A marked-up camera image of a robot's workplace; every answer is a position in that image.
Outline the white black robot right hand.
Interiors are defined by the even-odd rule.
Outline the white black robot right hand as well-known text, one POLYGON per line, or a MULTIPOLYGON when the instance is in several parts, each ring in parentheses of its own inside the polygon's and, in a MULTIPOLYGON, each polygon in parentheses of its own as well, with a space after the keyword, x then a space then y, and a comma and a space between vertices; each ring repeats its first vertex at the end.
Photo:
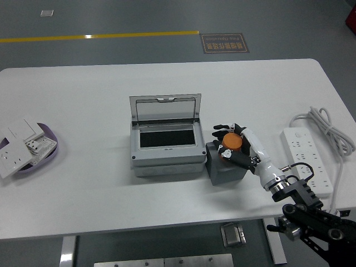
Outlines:
POLYGON ((235 123, 215 125, 214 130, 212 135, 217 138, 214 145, 223 160, 259 176, 262 187, 272 194, 289 185, 284 173, 273 165, 270 156, 252 130, 235 123), (235 133, 242 138, 240 151, 229 149, 222 143, 223 138, 229 133, 235 133))

